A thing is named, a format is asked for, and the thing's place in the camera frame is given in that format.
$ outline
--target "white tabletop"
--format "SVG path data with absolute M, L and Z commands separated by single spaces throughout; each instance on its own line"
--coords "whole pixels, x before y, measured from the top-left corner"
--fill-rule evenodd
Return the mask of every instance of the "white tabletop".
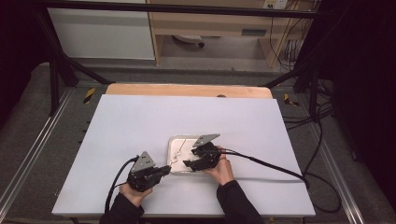
M 102 215 L 108 190 L 126 161 L 146 150 L 157 166 L 164 166 L 172 136 L 209 133 L 221 134 L 215 145 L 301 173 L 276 100 L 103 95 L 52 213 Z M 236 156 L 228 159 L 262 216 L 315 215 L 298 178 Z M 131 167 L 125 168 L 119 183 Z M 144 216 L 221 216 L 217 187 L 205 174 L 167 175 L 143 201 Z

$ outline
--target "black sleeve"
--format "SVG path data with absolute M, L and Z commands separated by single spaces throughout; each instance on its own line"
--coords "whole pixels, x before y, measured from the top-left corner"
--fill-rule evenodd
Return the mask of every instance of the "black sleeve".
M 100 218 L 100 224 L 135 224 L 145 213 L 142 206 L 134 206 L 122 194 L 117 195 L 110 210 Z
M 248 200 L 236 180 L 218 188 L 218 200 L 225 214 L 225 223 L 263 223 L 262 217 Z

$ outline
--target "floor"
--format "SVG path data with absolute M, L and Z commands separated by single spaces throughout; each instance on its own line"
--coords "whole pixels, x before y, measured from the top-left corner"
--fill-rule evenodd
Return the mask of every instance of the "floor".
M 165 39 L 163 60 L 160 65 L 153 62 L 82 60 L 93 71 L 103 77 L 122 82 L 190 83 L 257 86 L 265 84 L 286 72 L 282 67 L 268 69 L 255 38 L 204 37 L 205 47 L 180 43 L 171 36 Z M 33 72 L 20 102 L 11 117 L 0 130 L 0 191 L 5 192 L 13 176 L 18 172 L 32 144 L 48 121 L 50 111 L 49 70 L 43 65 Z M 80 141 L 89 128 L 100 95 L 106 86 L 92 82 L 78 74 L 82 80 L 77 88 L 62 88 L 70 91 L 70 100 L 65 105 L 61 118 L 57 120 L 49 138 L 36 155 L 28 175 L 22 180 L 19 193 L 12 199 L 3 223 L 71 223 L 50 211 L 61 190 L 68 170 L 78 152 Z M 285 117 L 306 116 L 302 99 L 306 94 L 294 94 L 294 79 L 272 89 Z M 89 88 L 95 87 L 89 104 L 83 100 Z M 285 93 L 294 104 L 285 104 Z M 319 98 L 320 103 L 327 101 Z M 308 164 L 317 144 L 314 126 L 305 124 L 289 131 L 290 141 L 297 161 L 303 170 Z M 334 156 L 335 162 L 350 189 L 354 202 L 364 223 L 396 223 L 396 215 L 386 198 L 372 179 L 363 163 L 352 160 L 351 151 L 343 135 L 337 117 L 329 116 L 322 121 L 325 144 Z M 323 154 L 319 153 L 310 168 L 312 173 L 332 182 Z M 311 179 L 311 200 L 325 209 L 334 209 L 337 198 L 323 182 Z M 85 218 L 83 222 L 97 223 L 97 218 Z M 151 223 L 193 223 L 193 220 L 151 219 Z M 201 223 L 219 223 L 219 220 L 199 220 Z M 267 223 L 300 223 L 299 218 L 277 217 L 265 219 Z M 335 213 L 317 210 L 315 217 L 308 217 L 307 223 L 353 223 L 347 211 L 341 208 Z

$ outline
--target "metal rail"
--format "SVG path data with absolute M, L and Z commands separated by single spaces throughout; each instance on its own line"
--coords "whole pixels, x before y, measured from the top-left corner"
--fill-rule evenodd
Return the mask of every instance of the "metal rail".
M 33 143 L 32 147 L 30 148 L 29 152 L 27 153 L 25 159 L 21 163 L 20 168 L 18 169 L 17 173 L 12 178 L 11 182 L 8 184 L 6 190 L 4 191 L 3 195 L 0 198 L 0 223 L 6 217 L 6 214 L 11 207 L 12 203 L 14 202 L 15 198 L 18 195 L 24 181 L 26 180 L 27 176 L 29 175 L 30 171 L 32 170 L 35 161 L 37 160 L 38 156 L 40 155 L 41 150 L 43 149 L 44 145 L 46 144 L 47 140 L 50 137 L 50 134 L 55 127 L 56 123 L 59 120 L 59 117 L 64 112 L 64 109 L 67 105 L 69 97 L 73 91 L 73 88 L 69 88 L 64 92 L 64 95 L 61 98 L 61 103 L 58 110 L 55 114 L 48 118 L 46 124 L 44 125 L 43 129 L 41 130 L 40 134 L 38 135 L 37 139 Z
M 302 18 L 302 19 L 332 19 L 336 16 L 333 12 L 295 11 L 281 9 L 258 9 L 247 7 L 207 7 L 184 6 L 163 4 L 137 4 L 137 3 L 108 3 L 84 1 L 59 1 L 37 0 L 35 3 L 41 7 L 111 10 L 111 11 L 142 11 L 142 12 L 169 12 L 211 15 L 235 15 L 252 17 L 274 18 Z
M 308 102 L 303 96 L 298 96 L 299 102 L 301 103 L 305 114 L 309 117 L 308 112 Z M 318 124 L 311 122 L 310 123 L 312 130 L 314 131 L 315 137 L 317 141 L 319 139 L 320 130 Z M 346 215 L 351 224 L 363 224 L 364 219 L 361 215 L 361 211 L 359 207 L 356 205 L 355 200 L 353 199 L 352 193 L 347 186 L 347 182 L 345 181 L 343 174 L 341 173 L 338 165 L 332 156 L 332 153 L 326 143 L 325 139 L 322 139 L 320 146 L 320 155 L 323 159 L 324 164 L 326 165 L 327 171 L 329 172 L 330 178 L 334 183 L 334 186 L 338 189 L 341 199 L 343 201 L 344 210 L 346 211 Z

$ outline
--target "hand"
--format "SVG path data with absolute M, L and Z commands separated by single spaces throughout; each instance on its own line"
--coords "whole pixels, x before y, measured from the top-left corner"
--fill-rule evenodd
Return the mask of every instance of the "hand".
M 233 168 L 225 154 L 220 155 L 218 165 L 215 168 L 207 169 L 205 173 L 212 175 L 222 186 L 233 180 Z
M 135 189 L 132 189 L 129 184 L 120 185 L 120 193 L 125 196 L 134 206 L 139 207 L 143 202 L 146 196 L 148 196 L 152 192 L 151 189 L 147 189 L 144 192 L 139 192 Z

